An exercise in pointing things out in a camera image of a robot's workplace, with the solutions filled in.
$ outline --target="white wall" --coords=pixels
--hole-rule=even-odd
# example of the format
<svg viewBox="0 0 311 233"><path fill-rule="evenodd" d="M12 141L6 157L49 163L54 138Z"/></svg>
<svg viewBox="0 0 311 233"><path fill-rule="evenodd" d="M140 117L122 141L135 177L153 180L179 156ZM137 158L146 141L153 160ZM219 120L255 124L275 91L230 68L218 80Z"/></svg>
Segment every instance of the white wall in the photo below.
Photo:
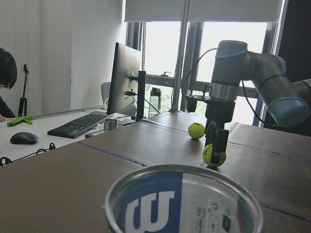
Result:
<svg viewBox="0 0 311 233"><path fill-rule="evenodd" d="M102 104L121 33L122 0L0 0L0 47L17 63L17 83L0 95L17 115L29 75L28 115Z"/></svg>
<svg viewBox="0 0 311 233"><path fill-rule="evenodd" d="M0 95L16 115L23 94L24 64L29 70L27 112L32 115L42 112L40 11L40 0L0 1L0 47L13 55L18 73L15 86L11 90L1 89Z"/></svg>
<svg viewBox="0 0 311 233"><path fill-rule="evenodd" d="M42 0L42 111L70 109L72 0Z"/></svg>
<svg viewBox="0 0 311 233"><path fill-rule="evenodd" d="M72 2L71 108L102 105L101 83L111 80L115 43L125 43L122 0Z"/></svg>

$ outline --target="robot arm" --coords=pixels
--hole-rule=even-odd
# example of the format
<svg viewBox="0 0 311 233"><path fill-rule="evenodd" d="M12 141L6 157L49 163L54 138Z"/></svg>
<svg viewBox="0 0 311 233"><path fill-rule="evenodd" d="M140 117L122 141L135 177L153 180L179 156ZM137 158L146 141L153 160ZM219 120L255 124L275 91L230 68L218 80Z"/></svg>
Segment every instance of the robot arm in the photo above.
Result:
<svg viewBox="0 0 311 233"><path fill-rule="evenodd" d="M254 83L278 125L291 127L310 116L311 79L291 83L284 74L285 69L282 58L249 52L244 42L227 40L219 43L209 97L186 96L189 106L195 106L192 103L197 101L207 104L205 146L212 145L208 165L221 165L219 161L228 140L224 127L232 120L241 80Z"/></svg>
<svg viewBox="0 0 311 233"><path fill-rule="evenodd" d="M216 54L210 97L234 101L241 80L251 80L276 123L291 127L310 116L310 80L291 83L285 62L271 54L247 51L240 41L222 41ZM233 92L230 98L220 93Z"/></svg>

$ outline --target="cable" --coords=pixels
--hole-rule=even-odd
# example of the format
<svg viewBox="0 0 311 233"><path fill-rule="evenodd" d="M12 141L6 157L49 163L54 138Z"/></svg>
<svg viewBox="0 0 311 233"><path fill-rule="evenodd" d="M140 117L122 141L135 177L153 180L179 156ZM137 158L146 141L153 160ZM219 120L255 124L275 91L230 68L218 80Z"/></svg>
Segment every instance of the cable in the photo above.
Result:
<svg viewBox="0 0 311 233"><path fill-rule="evenodd" d="M161 114L152 104L150 104L151 107L153 107L159 114Z"/></svg>
<svg viewBox="0 0 311 233"><path fill-rule="evenodd" d="M153 107L159 114L161 114L152 104L150 104L150 106Z"/></svg>
<svg viewBox="0 0 311 233"><path fill-rule="evenodd" d="M119 116L119 117L114 118L114 120L119 120L119 119L121 119L121 118L123 118L123 117L131 117L131 115Z"/></svg>
<svg viewBox="0 0 311 233"><path fill-rule="evenodd" d="M254 110L253 106L251 105L250 101L248 100L248 97L247 97L247 94L246 94L246 90L245 90L244 81L243 81L243 80L241 80L241 81L242 81L242 87L243 87L243 93L244 93L245 99L246 99L248 105L251 107L251 109L252 109L252 111L253 111L255 117L256 117L261 123L263 123L263 124L268 124L268 123L266 123L264 120L262 120L262 119L260 118L260 116L258 116L258 114L256 113L256 111Z"/></svg>
<svg viewBox="0 0 311 233"><path fill-rule="evenodd" d="M103 109L104 110L107 110L108 108L108 104L107 104L107 101L109 100L109 97L105 99L104 103L103 103Z"/></svg>
<svg viewBox="0 0 311 233"><path fill-rule="evenodd" d="M183 97L186 96L186 95L184 94L184 92L183 92L183 91L184 91L185 83L186 83L187 79L189 78L190 74L193 72L194 68L196 68L196 66L198 65L199 61L201 60L201 58L202 58L205 54L207 54L207 53L210 52L210 51L216 50L216 49L217 49L217 48L213 48L213 49L207 50L205 53L203 53L202 56L199 58L199 60L194 64L194 66L192 67L192 69L190 70L190 72L188 73L188 75L185 77L185 81L184 81L184 83L183 83L183 85L182 85L182 87L181 87L181 94L182 94Z"/></svg>
<svg viewBox="0 0 311 233"><path fill-rule="evenodd" d="M29 156L31 156L31 155L34 155L34 154L39 154L40 152L47 152L48 150L53 150L53 149L55 149L55 148L56 148L55 144L54 144L53 142L51 142L48 149L40 148L40 149L38 149L36 152L31 153L31 154L28 154L28 155L26 155L26 156L24 156L24 157L22 157L22 158L16 159L16 160L10 160L10 159L7 158L7 157L2 157L2 158L0 158L0 166L6 165L6 164L10 164L10 163L12 163L12 162L15 162L15 161L18 161L18 160L27 158L27 157L29 157Z"/></svg>
<svg viewBox="0 0 311 233"><path fill-rule="evenodd" d="M175 77L176 77L176 70L175 70L174 79L173 79L173 88L172 88L172 94L171 94L171 107L173 106L173 94L174 94L174 86L175 86Z"/></svg>

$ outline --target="white desk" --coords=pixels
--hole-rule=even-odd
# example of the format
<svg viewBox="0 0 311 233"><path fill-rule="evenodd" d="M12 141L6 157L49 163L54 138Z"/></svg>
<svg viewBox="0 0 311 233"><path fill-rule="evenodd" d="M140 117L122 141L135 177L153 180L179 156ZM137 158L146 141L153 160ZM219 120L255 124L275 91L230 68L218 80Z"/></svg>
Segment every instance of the white desk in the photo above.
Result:
<svg viewBox="0 0 311 233"><path fill-rule="evenodd" d="M93 111L101 111L99 109L81 110L79 112L67 112L63 115L49 115L43 118L32 120L33 124L28 125L21 123L14 127L7 127L7 122L0 122L0 157L7 157L11 160L16 160L28 154L36 152L38 149L48 149L51 142L55 146L62 147L64 145L80 141L85 138L85 134L76 137L75 139L56 137L47 135L47 131L61 126L78 117L82 117ZM115 114L112 117L119 117L120 114ZM18 132L30 132L38 136L39 141L34 145L14 145L10 143L11 137Z"/></svg>

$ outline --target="keyboard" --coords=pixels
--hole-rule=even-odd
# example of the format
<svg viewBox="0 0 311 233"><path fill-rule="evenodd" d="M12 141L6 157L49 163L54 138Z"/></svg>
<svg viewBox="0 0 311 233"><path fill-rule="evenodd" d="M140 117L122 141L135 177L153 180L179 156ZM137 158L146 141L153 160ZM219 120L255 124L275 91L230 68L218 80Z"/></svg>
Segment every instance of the keyboard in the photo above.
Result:
<svg viewBox="0 0 311 233"><path fill-rule="evenodd" d="M52 129L47 133L52 136L76 138L95 128L97 124L103 123L109 117L110 115L106 113L95 111Z"/></svg>

